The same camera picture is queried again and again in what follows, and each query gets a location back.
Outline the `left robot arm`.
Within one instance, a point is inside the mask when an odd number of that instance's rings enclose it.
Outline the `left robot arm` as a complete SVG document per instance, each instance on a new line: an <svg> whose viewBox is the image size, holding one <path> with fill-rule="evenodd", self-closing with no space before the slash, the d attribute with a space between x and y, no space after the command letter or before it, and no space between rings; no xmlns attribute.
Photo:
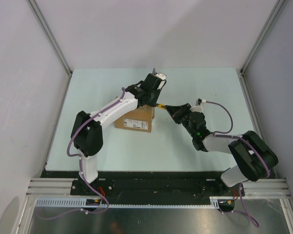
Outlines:
<svg viewBox="0 0 293 234"><path fill-rule="evenodd" d="M86 194L92 195L98 189L97 154L103 147L103 130L139 107L155 107L166 82L166 75L154 71L145 80L123 87L121 95L105 107L91 113L81 111L76 115L66 153L79 159L79 175L83 179L81 189Z"/></svg>

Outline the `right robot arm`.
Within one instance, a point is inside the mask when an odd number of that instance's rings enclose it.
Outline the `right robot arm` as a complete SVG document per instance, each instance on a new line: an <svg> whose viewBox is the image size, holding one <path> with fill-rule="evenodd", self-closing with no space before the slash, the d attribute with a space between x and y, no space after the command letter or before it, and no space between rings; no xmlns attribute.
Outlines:
<svg viewBox="0 0 293 234"><path fill-rule="evenodd" d="M242 135L207 129L203 105L205 99L198 99L196 105L162 105L176 124L181 124L192 138L192 144L198 151L222 152L231 154L236 166L220 175L215 189L220 195L228 195L233 187L245 181L256 182L268 178L271 170L279 163L276 154L254 131Z"/></svg>

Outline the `brown cardboard express box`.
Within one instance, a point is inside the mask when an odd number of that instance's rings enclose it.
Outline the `brown cardboard express box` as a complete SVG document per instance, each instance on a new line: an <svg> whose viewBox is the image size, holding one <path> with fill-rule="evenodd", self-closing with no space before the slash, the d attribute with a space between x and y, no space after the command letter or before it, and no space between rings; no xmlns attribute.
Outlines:
<svg viewBox="0 0 293 234"><path fill-rule="evenodd" d="M144 105L122 115L114 121L114 126L118 129L150 133L154 117L155 108Z"/></svg>

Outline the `yellow utility knife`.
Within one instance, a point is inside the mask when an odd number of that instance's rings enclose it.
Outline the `yellow utility knife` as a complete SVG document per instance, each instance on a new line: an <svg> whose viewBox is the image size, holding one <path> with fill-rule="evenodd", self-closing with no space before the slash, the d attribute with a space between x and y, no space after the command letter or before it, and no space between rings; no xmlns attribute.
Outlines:
<svg viewBox="0 0 293 234"><path fill-rule="evenodd" d="M159 109L162 109L162 110L166 109L166 106L164 104L161 104L161 103L157 103L156 107L159 108Z"/></svg>

